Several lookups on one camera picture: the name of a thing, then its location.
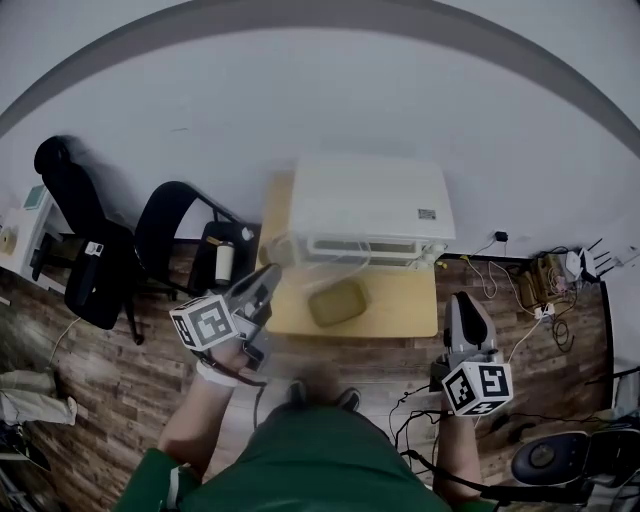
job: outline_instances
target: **wooden table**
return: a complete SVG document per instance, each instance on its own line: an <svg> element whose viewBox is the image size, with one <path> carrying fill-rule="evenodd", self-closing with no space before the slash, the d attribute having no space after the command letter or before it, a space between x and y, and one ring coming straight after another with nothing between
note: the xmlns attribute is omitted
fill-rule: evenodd
<svg viewBox="0 0 640 512"><path fill-rule="evenodd" d="M269 186L260 233L260 247L287 231L293 191L293 173L277 173ZM407 270L368 267L357 276L370 299L360 316L318 327L303 292L285 283L275 291L273 316L267 330L276 334L356 338L418 338L438 332L436 285L433 269Z"/></svg>

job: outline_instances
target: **office chair backrest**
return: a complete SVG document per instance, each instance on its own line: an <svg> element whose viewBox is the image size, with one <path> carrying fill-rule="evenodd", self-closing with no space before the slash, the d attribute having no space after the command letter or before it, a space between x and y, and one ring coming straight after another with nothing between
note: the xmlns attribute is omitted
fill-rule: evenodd
<svg viewBox="0 0 640 512"><path fill-rule="evenodd" d="M135 233L136 254L154 279L169 283L169 261L178 226L200 194L180 181L160 185L151 194Z"/></svg>
<svg viewBox="0 0 640 512"><path fill-rule="evenodd" d="M63 140L51 137L40 144L33 165L73 232L85 238L99 238L109 221L91 178L71 161Z"/></svg>

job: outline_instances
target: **electrical outlet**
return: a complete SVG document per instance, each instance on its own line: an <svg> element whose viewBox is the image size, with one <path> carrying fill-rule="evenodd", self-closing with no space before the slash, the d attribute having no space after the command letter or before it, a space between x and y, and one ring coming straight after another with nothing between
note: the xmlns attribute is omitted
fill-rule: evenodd
<svg viewBox="0 0 640 512"><path fill-rule="evenodd" d="M547 304L545 306L545 309L543 310L542 308L536 308L533 310L536 320L540 320L541 318L544 318L545 316L553 316L556 314L556 308L554 307L553 304Z"/></svg>
<svg viewBox="0 0 640 512"><path fill-rule="evenodd" d="M493 233L493 237L495 238L496 242L506 243L509 241L509 235L506 231L495 231Z"/></svg>

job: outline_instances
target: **black shoe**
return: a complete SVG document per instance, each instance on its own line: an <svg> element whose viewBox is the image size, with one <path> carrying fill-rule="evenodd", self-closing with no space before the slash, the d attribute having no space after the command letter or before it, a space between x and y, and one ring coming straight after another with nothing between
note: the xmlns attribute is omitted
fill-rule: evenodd
<svg viewBox="0 0 640 512"><path fill-rule="evenodd" d="M287 402L295 406L307 403L307 386L301 380L294 380L287 389Z"/></svg>
<svg viewBox="0 0 640 512"><path fill-rule="evenodd" d="M348 388L336 400L336 407L345 411L356 412L360 407L360 391L356 388Z"/></svg>

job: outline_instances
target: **plastic container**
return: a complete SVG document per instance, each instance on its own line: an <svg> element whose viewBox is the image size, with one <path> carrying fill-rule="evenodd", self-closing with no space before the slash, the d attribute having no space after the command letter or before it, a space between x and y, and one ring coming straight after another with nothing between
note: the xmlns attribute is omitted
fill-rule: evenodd
<svg viewBox="0 0 640 512"><path fill-rule="evenodd" d="M309 295L356 276L371 259L367 242L325 235L287 233L264 249L266 260L282 267L282 284Z"/></svg>

